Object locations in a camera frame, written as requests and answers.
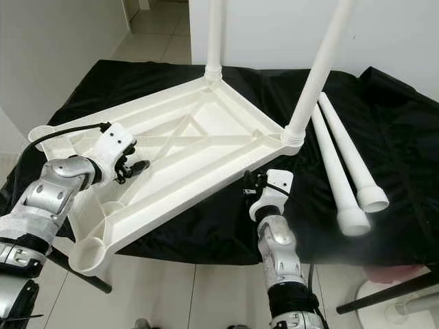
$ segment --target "white pipe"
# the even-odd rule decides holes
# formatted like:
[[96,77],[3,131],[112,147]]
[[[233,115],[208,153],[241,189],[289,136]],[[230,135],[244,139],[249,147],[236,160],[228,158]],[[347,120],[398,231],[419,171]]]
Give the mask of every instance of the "white pipe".
[[284,144],[300,149],[305,140],[305,128],[317,103],[320,92],[333,65],[342,32],[346,29],[357,0],[340,0],[331,23],[314,59],[311,72],[293,112],[289,125],[282,135]]
[[337,220],[340,230],[346,236],[363,235],[370,231],[369,220],[355,200],[354,193],[317,104],[312,114],[312,121],[324,167],[327,170],[329,184],[337,205]]
[[431,295],[422,296],[395,305],[396,311],[401,315],[417,313],[436,307],[439,307],[439,293],[432,293]]
[[358,204],[365,212],[379,212],[389,206],[389,199],[383,189],[375,183],[366,164],[361,158],[355,144],[337,115],[325,93],[318,99],[320,107],[327,118],[328,126],[343,156],[344,163],[357,187]]
[[209,48],[204,76],[211,81],[220,80],[221,74],[221,45],[223,1],[211,0],[209,9]]

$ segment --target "black metal rod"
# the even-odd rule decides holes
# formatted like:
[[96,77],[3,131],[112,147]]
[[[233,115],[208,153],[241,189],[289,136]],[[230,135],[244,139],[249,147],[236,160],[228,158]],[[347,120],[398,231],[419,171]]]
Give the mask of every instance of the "black metal rod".
[[112,290],[112,287],[99,279],[96,276],[84,276],[81,273],[75,272],[72,270],[72,268],[69,265],[69,258],[64,255],[62,252],[60,252],[58,249],[52,247],[52,252],[50,255],[48,255],[48,259],[50,259],[55,264],[61,266],[63,269],[66,269],[72,274],[75,274],[77,277],[83,279],[84,281],[87,281],[92,286],[98,288],[100,291],[103,291],[104,293],[110,293]]
[[391,300],[392,298],[407,295],[408,293],[413,293],[417,290],[434,286],[435,284],[439,284],[439,275],[437,273],[430,272],[417,278],[402,282],[396,286],[373,293],[372,295],[360,298],[359,300],[354,300],[353,302],[338,306],[337,313],[344,314],[352,312],[353,310],[358,310],[360,308],[375,305],[386,300]]

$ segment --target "white plastic table frame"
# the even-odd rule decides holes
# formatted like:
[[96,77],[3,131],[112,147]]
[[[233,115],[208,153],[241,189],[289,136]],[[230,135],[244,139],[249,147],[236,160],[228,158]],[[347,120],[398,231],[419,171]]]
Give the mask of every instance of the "white plastic table frame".
[[[209,54],[199,79],[56,127],[120,122],[137,138],[129,161],[151,166],[124,185],[92,186],[69,213],[77,243],[69,264],[86,276],[102,273],[112,255],[226,185],[280,155],[298,153],[305,128],[331,69],[355,0],[340,0],[291,122],[284,129],[222,80],[223,0],[211,0]],[[87,155],[99,132],[75,132],[42,143],[47,158]]]

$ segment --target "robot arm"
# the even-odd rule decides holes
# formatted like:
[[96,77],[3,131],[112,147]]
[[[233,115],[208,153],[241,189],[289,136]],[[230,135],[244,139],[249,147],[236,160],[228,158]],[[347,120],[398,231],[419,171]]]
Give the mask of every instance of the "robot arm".
[[283,213],[292,187],[293,174],[270,169],[259,174],[244,194],[261,197],[251,205],[250,218],[258,223],[258,248],[262,255],[265,285],[272,314],[271,329],[322,329],[315,295],[305,285],[296,253],[296,237]]
[[107,185],[113,180],[123,184],[148,167],[148,161],[125,166],[135,144],[127,130],[112,124],[87,157],[47,162],[40,178],[27,187],[10,214],[0,218],[0,328],[2,322],[32,312],[38,285],[30,279],[43,269],[75,196],[92,184]]

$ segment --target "black cloth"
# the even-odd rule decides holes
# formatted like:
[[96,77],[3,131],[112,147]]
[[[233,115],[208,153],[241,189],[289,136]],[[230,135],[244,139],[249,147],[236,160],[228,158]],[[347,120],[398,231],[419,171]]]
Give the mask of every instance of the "black cloth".
[[[193,80],[203,66],[99,61],[50,125],[74,120],[132,99]],[[285,126],[309,70],[224,67],[224,80],[277,123]],[[346,238],[312,124],[297,156],[281,156],[261,170],[295,175],[285,216],[298,239],[302,261],[362,265],[434,264],[439,261],[439,104],[412,87],[369,68],[356,78],[331,72],[324,91],[390,206],[370,214],[372,232]],[[32,150],[23,159],[21,192],[39,177],[45,157]],[[11,181],[1,191],[10,202]],[[260,261],[255,224],[241,198],[242,180],[178,215],[120,254],[187,263],[246,265]],[[73,238],[68,222],[59,235]]]

